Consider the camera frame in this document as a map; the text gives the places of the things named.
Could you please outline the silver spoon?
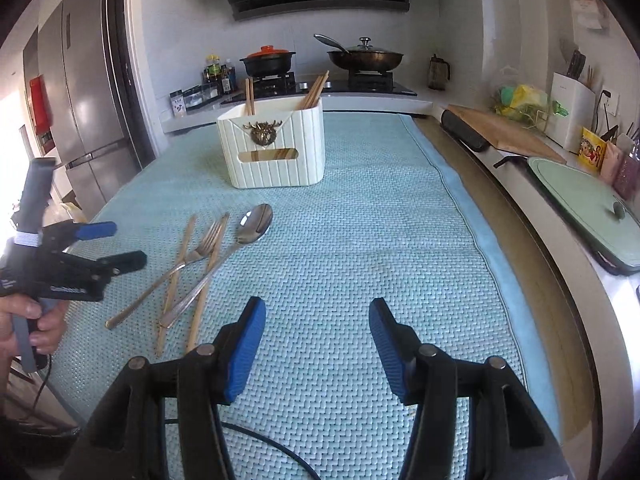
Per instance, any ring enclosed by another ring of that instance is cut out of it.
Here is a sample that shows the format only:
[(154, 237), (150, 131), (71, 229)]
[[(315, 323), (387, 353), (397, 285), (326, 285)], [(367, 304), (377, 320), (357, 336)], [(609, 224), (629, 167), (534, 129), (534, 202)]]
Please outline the silver spoon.
[(186, 309), (190, 307), (214, 274), (232, 255), (239, 249), (257, 242), (268, 232), (272, 218), (273, 211), (269, 204), (259, 204), (247, 211), (235, 230), (234, 243), (216, 260), (213, 267), (204, 274), (190, 292), (160, 318), (160, 326), (171, 328), (178, 318), (186, 312)]

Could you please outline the grey refrigerator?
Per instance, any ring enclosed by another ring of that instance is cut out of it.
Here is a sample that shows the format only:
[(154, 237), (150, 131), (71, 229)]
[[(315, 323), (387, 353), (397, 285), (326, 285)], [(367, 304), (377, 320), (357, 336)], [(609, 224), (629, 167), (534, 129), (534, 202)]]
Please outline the grey refrigerator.
[(37, 54), (48, 133), (92, 218), (154, 159), (132, 76), (125, 0), (54, 0), (38, 27)]

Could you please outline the yellow green bag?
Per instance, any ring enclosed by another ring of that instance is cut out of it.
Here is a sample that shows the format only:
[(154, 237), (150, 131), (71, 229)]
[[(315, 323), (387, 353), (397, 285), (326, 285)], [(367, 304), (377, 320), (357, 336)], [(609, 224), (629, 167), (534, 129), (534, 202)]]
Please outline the yellow green bag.
[(552, 118), (567, 118), (568, 109), (530, 84), (497, 84), (494, 90), (497, 115), (527, 128), (544, 129)]

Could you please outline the yellow snack packet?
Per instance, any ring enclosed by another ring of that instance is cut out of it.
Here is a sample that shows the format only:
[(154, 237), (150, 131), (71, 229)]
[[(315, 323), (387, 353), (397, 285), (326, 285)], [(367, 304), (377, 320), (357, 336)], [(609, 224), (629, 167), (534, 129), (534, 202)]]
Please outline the yellow snack packet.
[(578, 162), (585, 169), (598, 174), (602, 167), (606, 142), (588, 128), (582, 128), (578, 150)]

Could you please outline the thin wooden chopstick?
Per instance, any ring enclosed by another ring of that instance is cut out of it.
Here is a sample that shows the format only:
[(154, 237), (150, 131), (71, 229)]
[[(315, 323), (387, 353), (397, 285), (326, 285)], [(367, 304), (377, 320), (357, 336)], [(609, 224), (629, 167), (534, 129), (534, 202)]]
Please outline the thin wooden chopstick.
[(328, 81), (329, 76), (330, 72), (327, 70), (324, 74), (317, 77), (306, 96), (304, 96), (299, 102), (297, 107), (298, 110), (308, 110), (308, 108), (314, 108), (318, 104), (321, 92), (324, 89), (324, 85)]

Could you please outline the black pot orange lid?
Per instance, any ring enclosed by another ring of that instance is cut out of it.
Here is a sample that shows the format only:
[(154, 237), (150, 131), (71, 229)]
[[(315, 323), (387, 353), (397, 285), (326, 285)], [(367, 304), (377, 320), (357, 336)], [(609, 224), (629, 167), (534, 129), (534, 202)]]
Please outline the black pot orange lid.
[(294, 51), (262, 46), (258, 52), (241, 58), (246, 73), (252, 78), (280, 76), (291, 70)]

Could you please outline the sauce bottles group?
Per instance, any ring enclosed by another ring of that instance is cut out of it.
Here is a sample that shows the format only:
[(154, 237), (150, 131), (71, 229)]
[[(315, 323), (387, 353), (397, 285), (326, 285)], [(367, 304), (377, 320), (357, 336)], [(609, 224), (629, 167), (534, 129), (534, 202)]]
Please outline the sauce bottles group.
[(223, 63), (220, 57), (214, 54), (206, 56), (203, 81), (206, 87), (212, 90), (213, 96), (226, 96), (238, 88), (231, 62), (227, 60)]

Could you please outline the green electric griddle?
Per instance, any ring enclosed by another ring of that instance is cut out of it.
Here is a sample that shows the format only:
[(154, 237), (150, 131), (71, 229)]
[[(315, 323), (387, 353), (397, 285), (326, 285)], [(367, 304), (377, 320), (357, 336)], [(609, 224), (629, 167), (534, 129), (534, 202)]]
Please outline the green electric griddle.
[(639, 219), (612, 188), (590, 174), (541, 157), (504, 156), (494, 167), (506, 164), (524, 170), (606, 272), (639, 272)]

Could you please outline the dark glass kettle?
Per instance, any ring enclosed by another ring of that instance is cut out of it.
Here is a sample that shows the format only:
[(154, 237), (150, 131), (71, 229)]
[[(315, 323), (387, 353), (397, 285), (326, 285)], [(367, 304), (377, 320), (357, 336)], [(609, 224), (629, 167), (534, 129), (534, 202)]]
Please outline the dark glass kettle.
[(433, 54), (428, 63), (427, 87), (435, 91), (445, 91), (450, 77), (450, 64)]

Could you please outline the white knife block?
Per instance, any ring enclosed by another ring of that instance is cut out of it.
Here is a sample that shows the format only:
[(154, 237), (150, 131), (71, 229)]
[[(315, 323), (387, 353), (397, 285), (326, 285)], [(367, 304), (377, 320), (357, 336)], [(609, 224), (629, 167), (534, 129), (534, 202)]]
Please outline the white knife block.
[(579, 80), (554, 73), (544, 134), (564, 151), (577, 154), (582, 129), (592, 122), (596, 95)]

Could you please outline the light blue woven mat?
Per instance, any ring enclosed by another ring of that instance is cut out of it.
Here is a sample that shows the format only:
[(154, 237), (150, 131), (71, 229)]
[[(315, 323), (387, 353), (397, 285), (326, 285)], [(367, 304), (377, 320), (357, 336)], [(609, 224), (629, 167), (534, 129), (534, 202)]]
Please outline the light blue woven mat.
[(301, 188), (239, 190), (215, 127), (177, 140), (100, 211), (117, 232), (81, 242), (96, 259), (141, 250), (99, 304), (72, 304), (51, 389), (87, 420), (126, 362), (154, 356), (165, 295), (146, 289), (175, 261), (183, 231), (202, 236), (269, 204), (273, 222), (210, 284), (200, 327), (212, 341), (250, 297), (267, 318), (250, 378), (220, 411), (241, 479), (393, 479), (416, 411), (390, 391), (369, 330), (383, 298), (397, 321), (456, 359), (502, 356), (553, 431), (560, 415), (538, 330), (494, 232), (414, 121), (328, 113), (326, 170)]

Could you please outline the white-lid spice jar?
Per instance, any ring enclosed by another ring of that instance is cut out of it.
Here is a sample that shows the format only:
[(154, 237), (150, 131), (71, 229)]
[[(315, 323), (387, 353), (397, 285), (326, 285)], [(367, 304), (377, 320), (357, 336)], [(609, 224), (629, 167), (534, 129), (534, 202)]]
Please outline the white-lid spice jar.
[(172, 114), (175, 118), (186, 116), (186, 102), (184, 102), (183, 92), (177, 90), (169, 95)]

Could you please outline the black gas stove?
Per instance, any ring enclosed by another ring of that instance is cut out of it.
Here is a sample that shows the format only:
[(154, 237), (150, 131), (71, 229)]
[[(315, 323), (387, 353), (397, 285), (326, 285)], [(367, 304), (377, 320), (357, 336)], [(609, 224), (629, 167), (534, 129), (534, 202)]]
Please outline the black gas stove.
[[(254, 79), (254, 98), (271, 99), (280, 96), (307, 94), (312, 81), (296, 80), (293, 72), (280, 76)], [(329, 78), (323, 86), (323, 92), (393, 94), (394, 96), (417, 96), (418, 94), (394, 81), (391, 73), (348, 72), (346, 79)]]

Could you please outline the cream utensil holder box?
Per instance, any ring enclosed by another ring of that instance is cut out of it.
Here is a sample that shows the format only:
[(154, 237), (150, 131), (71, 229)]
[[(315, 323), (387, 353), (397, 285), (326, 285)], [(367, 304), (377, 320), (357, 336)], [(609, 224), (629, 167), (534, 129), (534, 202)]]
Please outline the cream utensil holder box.
[(284, 188), (319, 183), (326, 169), (322, 104), (303, 108), (296, 96), (259, 101), (250, 115), (232, 107), (217, 119), (235, 188)]

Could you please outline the wooden cutting board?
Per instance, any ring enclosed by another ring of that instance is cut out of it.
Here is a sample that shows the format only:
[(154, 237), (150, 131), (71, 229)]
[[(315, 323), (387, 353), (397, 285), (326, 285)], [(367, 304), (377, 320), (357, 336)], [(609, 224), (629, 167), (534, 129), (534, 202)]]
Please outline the wooden cutting board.
[(440, 123), (476, 152), (485, 151), (490, 145), (498, 151), (566, 164), (566, 159), (545, 144), (534, 129), (527, 129), (494, 113), (449, 104), (440, 116)]

